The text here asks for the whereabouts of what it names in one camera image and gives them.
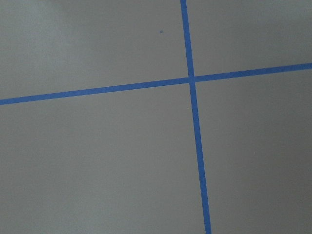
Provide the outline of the blue tape line crosswise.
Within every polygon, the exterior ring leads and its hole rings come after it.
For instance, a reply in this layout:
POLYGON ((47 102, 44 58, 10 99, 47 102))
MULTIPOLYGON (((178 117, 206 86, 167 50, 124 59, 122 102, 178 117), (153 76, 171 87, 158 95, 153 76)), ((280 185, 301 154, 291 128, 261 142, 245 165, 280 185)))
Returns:
MULTIPOLYGON (((241 77, 249 77, 249 76, 259 76, 259 75, 267 75, 267 74, 275 74, 275 73, 292 72, 292 71, 310 70, 311 68, 312 68, 311 63, 303 63, 303 64, 295 64, 295 65, 287 65, 287 66, 278 66, 278 67, 270 67, 270 68, 251 69, 251 70, 244 70, 244 71, 195 76, 194 80, 195 82, 204 82, 204 81, 212 81, 212 80, 241 78, 241 77)), ((120 91, 136 90, 136 89, 180 85, 180 84, 189 83, 189 81, 190 81, 189 78, 174 78, 174 79, 166 79, 166 80, 157 80, 157 81, 149 81, 149 82, 140 82, 140 83, 132 83, 132 84, 124 84, 124 85, 116 85, 116 86, 83 89, 83 90, 31 95, 31 96, 24 96, 24 97, 13 97, 13 98, 2 99, 0 101, 0 104, 9 105, 9 104, 16 104, 16 103, 50 100, 50 99, 70 98, 70 97, 112 93, 112 92, 120 92, 120 91)))

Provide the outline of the blue tape line lengthwise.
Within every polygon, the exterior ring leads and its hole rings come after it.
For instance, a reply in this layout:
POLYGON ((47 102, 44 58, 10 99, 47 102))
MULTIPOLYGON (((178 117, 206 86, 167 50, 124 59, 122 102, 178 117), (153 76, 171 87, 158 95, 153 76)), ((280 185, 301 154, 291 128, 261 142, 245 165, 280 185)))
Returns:
POLYGON ((194 64, 193 64, 192 43, 191 43, 187 1, 181 0, 180 6, 181 6, 181 15, 182 15, 182 23, 183 23, 183 34, 184 34, 184 41, 185 41, 186 62, 187 62, 187 70, 188 70, 192 116, 193 116, 193 127, 194 127, 194 135, 195 135, 195 147, 196 147, 196 157, 197 157, 200 193, 201 193, 202 210, 203 210, 204 229, 205 229, 206 234, 211 234, 212 228, 211 228, 211 220, 210 220, 210 212, 209 212, 209 200, 208 200, 208 192, 207 192, 207 184, 206 184, 205 163, 204 163, 203 148, 202 148, 197 92, 196 92, 196 85, 195 85, 195 72, 194 72, 194 64))

